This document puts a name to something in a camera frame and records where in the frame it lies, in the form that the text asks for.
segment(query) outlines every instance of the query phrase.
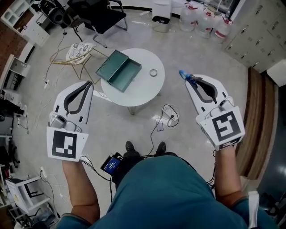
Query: plastic bottle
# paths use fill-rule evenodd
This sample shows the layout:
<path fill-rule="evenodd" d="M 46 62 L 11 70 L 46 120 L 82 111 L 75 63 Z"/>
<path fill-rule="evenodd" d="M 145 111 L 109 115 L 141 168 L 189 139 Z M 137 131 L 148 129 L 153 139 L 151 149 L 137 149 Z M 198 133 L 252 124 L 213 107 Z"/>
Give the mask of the plastic bottle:
<path fill-rule="evenodd" d="M 186 7 L 181 11 L 179 27 L 185 32 L 191 32 L 194 30 L 197 22 L 197 14 L 195 12 L 197 8 L 194 8 L 188 2 L 185 5 Z"/>
<path fill-rule="evenodd" d="M 229 35 L 231 31 L 232 20 L 229 20 L 229 11 L 226 13 L 225 18 L 223 18 L 216 28 L 214 28 L 211 33 L 211 39 L 216 43 L 222 43 Z"/>
<path fill-rule="evenodd" d="M 203 38 L 210 38 L 210 32 L 213 27 L 214 18 L 212 17 L 210 11 L 206 10 L 206 13 L 198 18 L 196 24 L 196 32 Z"/>

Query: white round table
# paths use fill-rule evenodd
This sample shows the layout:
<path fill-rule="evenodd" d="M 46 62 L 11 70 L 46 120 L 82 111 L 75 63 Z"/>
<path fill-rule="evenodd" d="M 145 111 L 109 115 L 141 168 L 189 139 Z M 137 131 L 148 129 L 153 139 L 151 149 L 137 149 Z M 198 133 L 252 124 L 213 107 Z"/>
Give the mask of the white round table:
<path fill-rule="evenodd" d="M 122 51 L 122 53 L 141 64 L 142 69 L 125 92 L 119 91 L 103 79 L 101 79 L 101 86 L 103 92 L 112 102 L 127 106 L 130 113 L 134 115 L 136 106 L 149 102 L 160 92 L 165 80 L 165 69 L 159 57 L 148 50 L 131 48 Z M 157 71 L 157 76 L 150 75 L 152 69 Z"/>

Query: electrical outlet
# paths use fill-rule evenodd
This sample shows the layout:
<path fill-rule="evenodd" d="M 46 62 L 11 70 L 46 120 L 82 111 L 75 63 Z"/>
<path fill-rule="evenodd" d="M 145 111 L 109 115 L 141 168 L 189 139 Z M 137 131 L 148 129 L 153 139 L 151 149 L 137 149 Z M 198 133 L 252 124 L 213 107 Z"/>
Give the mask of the electrical outlet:
<path fill-rule="evenodd" d="M 47 175 L 46 175 L 46 172 L 45 172 L 43 166 L 41 167 L 41 171 L 42 171 L 42 174 L 43 174 L 44 178 L 47 178 Z"/>
<path fill-rule="evenodd" d="M 46 83 L 45 83 L 45 86 L 44 86 L 44 89 L 47 88 L 48 84 L 49 84 L 50 80 L 47 80 Z"/>

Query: table leg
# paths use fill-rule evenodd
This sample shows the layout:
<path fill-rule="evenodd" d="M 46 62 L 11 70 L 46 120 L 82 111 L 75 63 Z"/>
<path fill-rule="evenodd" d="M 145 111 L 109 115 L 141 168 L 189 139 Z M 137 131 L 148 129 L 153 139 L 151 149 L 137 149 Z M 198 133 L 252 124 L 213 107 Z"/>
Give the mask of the table leg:
<path fill-rule="evenodd" d="M 130 107 L 128 106 L 127 109 L 129 110 L 131 115 L 135 115 L 135 110 L 136 110 L 135 106 L 130 106 Z"/>

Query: gold metal chair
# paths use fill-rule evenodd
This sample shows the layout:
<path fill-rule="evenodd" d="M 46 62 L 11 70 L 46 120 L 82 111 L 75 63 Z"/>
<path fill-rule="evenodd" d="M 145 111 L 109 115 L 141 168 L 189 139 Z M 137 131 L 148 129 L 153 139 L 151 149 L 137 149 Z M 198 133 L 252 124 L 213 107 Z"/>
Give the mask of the gold metal chair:
<path fill-rule="evenodd" d="M 85 67 L 85 64 L 88 62 L 88 60 L 93 56 L 90 54 L 90 52 L 92 50 L 95 50 L 97 52 L 99 52 L 98 50 L 96 50 L 94 47 L 96 45 L 95 44 L 90 44 L 90 43 L 84 43 L 84 42 L 81 42 L 81 43 L 75 43 L 75 44 L 72 44 L 71 46 L 69 47 L 65 47 L 63 49 L 60 49 L 59 51 L 57 51 L 56 53 L 54 53 L 51 58 L 50 58 L 50 62 L 51 64 L 62 64 L 62 65 L 71 65 L 73 70 L 75 71 L 76 73 L 76 76 L 79 78 L 79 80 L 81 80 L 81 74 L 82 74 L 82 71 L 83 69 L 86 70 L 89 78 L 92 80 L 92 82 L 94 84 L 96 84 L 100 78 L 94 82 L 92 77 L 90 76 L 89 72 L 87 71 L 86 67 Z M 69 51 L 66 53 L 66 59 L 56 59 L 56 57 L 58 56 L 59 52 L 63 51 L 63 50 L 66 50 L 69 48 Z M 80 71 L 80 76 L 77 74 L 76 70 L 75 70 L 75 65 L 82 65 L 82 68 L 81 68 L 81 71 Z"/>

